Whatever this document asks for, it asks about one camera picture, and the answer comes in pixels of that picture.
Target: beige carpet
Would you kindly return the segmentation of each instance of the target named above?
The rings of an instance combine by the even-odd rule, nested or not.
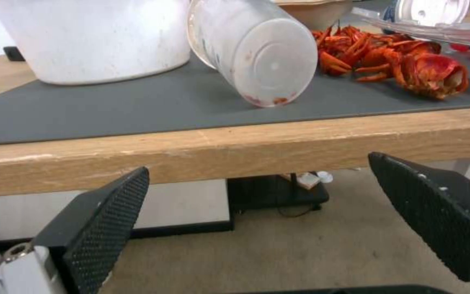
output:
[[[233,232],[131,241],[101,293],[421,284],[470,294],[470,283],[459,281],[398,216],[371,171],[334,177],[323,210],[301,218],[251,211],[235,217]]]

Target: metal screw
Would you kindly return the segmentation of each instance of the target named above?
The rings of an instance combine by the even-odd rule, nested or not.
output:
[[[34,251],[34,249],[30,243],[17,244],[5,252],[3,255],[3,260],[6,263],[11,263],[32,251]]]

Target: gray mat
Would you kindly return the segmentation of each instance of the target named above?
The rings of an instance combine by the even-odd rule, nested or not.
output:
[[[462,62],[470,71],[470,61]],[[439,102],[394,82],[361,84],[317,72],[292,104],[260,109],[193,57],[184,67],[149,78],[71,87],[36,80],[2,93],[0,144],[468,107],[470,88]]]

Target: wooden table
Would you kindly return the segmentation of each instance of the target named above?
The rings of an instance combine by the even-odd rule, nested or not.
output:
[[[0,93],[32,80],[0,56]],[[470,158],[470,109],[0,145],[0,195],[96,188],[142,165],[152,183],[342,169],[370,151]]]

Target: plastic tray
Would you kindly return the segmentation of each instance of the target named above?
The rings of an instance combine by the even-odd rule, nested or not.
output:
[[[435,27],[421,26],[415,21],[387,22],[377,11],[354,7],[351,13],[375,27],[405,33],[418,38],[470,45],[470,22],[462,24],[438,24]]]

